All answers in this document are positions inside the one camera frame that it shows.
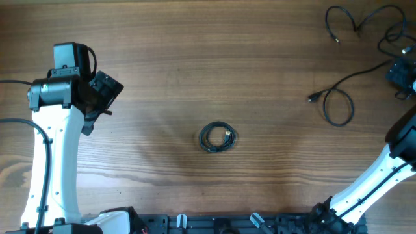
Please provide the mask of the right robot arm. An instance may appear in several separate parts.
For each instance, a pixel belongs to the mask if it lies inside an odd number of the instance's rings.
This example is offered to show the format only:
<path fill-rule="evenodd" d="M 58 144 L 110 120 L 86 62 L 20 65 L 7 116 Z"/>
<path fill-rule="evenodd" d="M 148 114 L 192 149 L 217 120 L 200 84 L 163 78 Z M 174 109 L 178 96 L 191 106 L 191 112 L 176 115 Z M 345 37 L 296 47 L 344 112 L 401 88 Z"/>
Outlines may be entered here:
<path fill-rule="evenodd" d="M 387 60 L 371 69 L 348 75 L 332 87 L 308 96 L 308 102 L 315 102 L 320 96 L 332 92 L 345 95 L 350 103 L 350 115 L 354 115 L 352 98 L 338 86 L 349 78 L 370 73 L 392 63 L 386 79 L 402 88 L 396 95 L 415 94 L 415 61 L 408 58 Z M 364 212 L 385 193 L 401 181 L 415 175 L 415 107 L 412 107 L 385 136 L 385 143 L 378 158 L 346 189 L 320 203 L 311 212 L 311 221 L 319 228 L 317 233 L 351 233 Z"/>

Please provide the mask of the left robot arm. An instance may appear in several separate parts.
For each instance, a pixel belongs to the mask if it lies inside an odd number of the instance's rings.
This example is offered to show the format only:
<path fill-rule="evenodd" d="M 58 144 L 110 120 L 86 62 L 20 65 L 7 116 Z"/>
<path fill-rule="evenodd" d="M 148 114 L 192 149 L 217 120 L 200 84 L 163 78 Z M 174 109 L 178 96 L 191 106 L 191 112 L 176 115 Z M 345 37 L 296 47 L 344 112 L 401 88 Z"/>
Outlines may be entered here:
<path fill-rule="evenodd" d="M 34 127 L 31 185 L 18 233 L 129 233 L 127 211 L 110 211 L 83 224 L 77 203 L 77 152 L 123 85 L 99 71 L 84 44 L 56 44 L 54 68 L 31 83 L 27 98 Z"/>

